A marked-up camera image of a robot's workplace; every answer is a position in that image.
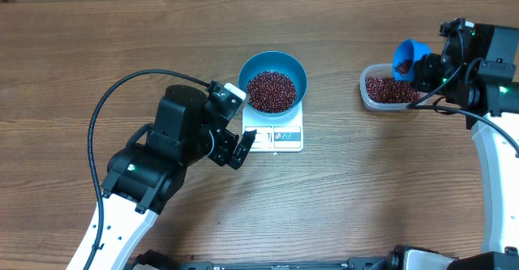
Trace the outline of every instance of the blue bowl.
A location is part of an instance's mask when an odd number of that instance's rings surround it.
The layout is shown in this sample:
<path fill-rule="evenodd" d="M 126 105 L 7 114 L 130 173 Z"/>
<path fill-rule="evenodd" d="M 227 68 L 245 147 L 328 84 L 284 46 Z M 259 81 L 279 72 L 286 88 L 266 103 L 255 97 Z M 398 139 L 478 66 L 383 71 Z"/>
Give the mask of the blue bowl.
<path fill-rule="evenodd" d="M 400 46 L 398 46 L 397 51 L 395 51 L 395 56 L 392 59 L 393 78 L 395 80 L 412 82 L 414 79 L 414 62 L 422 59 L 423 55 L 430 53 L 431 50 L 429 47 L 423 43 L 417 42 L 413 39 L 407 39 L 403 41 Z M 413 63 L 411 64 L 409 73 L 405 76 L 402 76 L 402 74 L 397 71 L 396 67 L 406 60 L 411 60 Z"/>
<path fill-rule="evenodd" d="M 260 54 L 256 54 L 245 63 L 245 65 L 242 67 L 242 71 L 240 71 L 240 76 L 238 77 L 238 87 L 242 91 L 246 91 L 249 82 L 264 71 L 277 71 L 279 73 L 285 74 L 289 77 L 290 80 L 292 80 L 298 93 L 298 96 L 294 101 L 294 105 L 292 105 L 292 108 L 280 113 L 265 113 L 254 109 L 251 104 L 248 105 L 255 112 L 266 117 L 279 117 L 281 115 L 287 114 L 301 102 L 307 93 L 307 73 L 296 58 L 293 58 L 292 56 L 279 51 L 266 51 Z"/>

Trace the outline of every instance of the robotic arm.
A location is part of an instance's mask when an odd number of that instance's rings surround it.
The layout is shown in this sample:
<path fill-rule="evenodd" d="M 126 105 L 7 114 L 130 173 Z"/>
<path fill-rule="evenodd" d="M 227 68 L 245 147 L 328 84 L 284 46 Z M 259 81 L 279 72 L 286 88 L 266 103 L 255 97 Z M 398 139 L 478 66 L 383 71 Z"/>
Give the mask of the robotic arm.
<path fill-rule="evenodd" d="M 94 259 L 86 269 L 123 269 L 140 239 L 166 202 L 182 187 L 187 167 L 204 156 L 239 169 L 255 131 L 238 136 L 226 130 L 248 101 L 232 84 L 211 82 L 208 96 L 196 88 L 173 85 L 162 97 L 155 122 L 142 126 L 126 147 L 112 156 L 102 183 L 104 228 Z M 145 144 L 137 140 L 146 134 Z M 69 270 L 87 263 L 97 235 L 99 206 Z"/>
<path fill-rule="evenodd" d="M 442 23 L 440 35 L 448 38 L 443 53 L 415 62 L 411 85 L 445 96 L 447 102 L 495 123 L 511 136 L 505 139 L 486 123 L 466 117 L 483 172 L 482 252 L 504 253 L 507 246 L 519 248 L 519 156 L 513 147 L 519 143 L 519 83 L 513 82 L 519 29 L 460 18 Z"/>

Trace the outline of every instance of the white scale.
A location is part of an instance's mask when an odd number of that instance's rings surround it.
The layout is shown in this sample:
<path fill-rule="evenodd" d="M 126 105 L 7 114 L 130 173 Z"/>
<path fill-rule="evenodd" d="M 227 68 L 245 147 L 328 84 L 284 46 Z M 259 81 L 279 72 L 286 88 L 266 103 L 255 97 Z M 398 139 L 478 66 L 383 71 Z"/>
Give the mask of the white scale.
<path fill-rule="evenodd" d="M 257 130 L 251 152 L 302 151 L 302 101 L 285 115 L 266 117 L 249 105 L 243 108 L 242 130 Z"/>

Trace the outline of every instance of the blue scoop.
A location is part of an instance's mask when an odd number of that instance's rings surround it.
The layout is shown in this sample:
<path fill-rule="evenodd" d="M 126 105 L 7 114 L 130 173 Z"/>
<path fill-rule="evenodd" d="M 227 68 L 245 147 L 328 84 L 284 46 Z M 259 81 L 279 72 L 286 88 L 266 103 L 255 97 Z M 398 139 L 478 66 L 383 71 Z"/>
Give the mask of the blue scoop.
<path fill-rule="evenodd" d="M 407 39 L 398 46 L 395 51 L 395 56 L 392 59 L 392 76 L 395 80 L 400 81 L 413 81 L 414 79 L 414 62 L 422 59 L 423 55 L 431 53 L 429 47 L 423 43 L 417 42 L 413 39 Z M 396 67 L 405 62 L 411 60 L 411 68 L 407 75 L 402 75 L 397 71 Z"/>

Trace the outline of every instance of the red bean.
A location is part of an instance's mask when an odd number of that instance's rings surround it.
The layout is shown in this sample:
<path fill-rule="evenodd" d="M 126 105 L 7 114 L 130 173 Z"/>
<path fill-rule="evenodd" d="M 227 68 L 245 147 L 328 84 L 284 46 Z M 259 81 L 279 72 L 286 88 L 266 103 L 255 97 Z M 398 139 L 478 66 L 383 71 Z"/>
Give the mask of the red bean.
<path fill-rule="evenodd" d="M 404 62 L 400 62 L 395 69 L 402 74 L 402 76 L 406 76 L 413 65 L 412 60 L 405 60 Z"/>
<path fill-rule="evenodd" d="M 394 78 L 366 78 L 367 95 L 382 104 L 410 103 L 420 98 L 420 92 L 411 83 L 396 81 Z"/>
<path fill-rule="evenodd" d="M 249 103 L 265 113 L 280 113 L 292 108 L 298 97 L 297 90 L 288 76 L 277 71 L 264 71 L 247 85 L 251 95 Z"/>

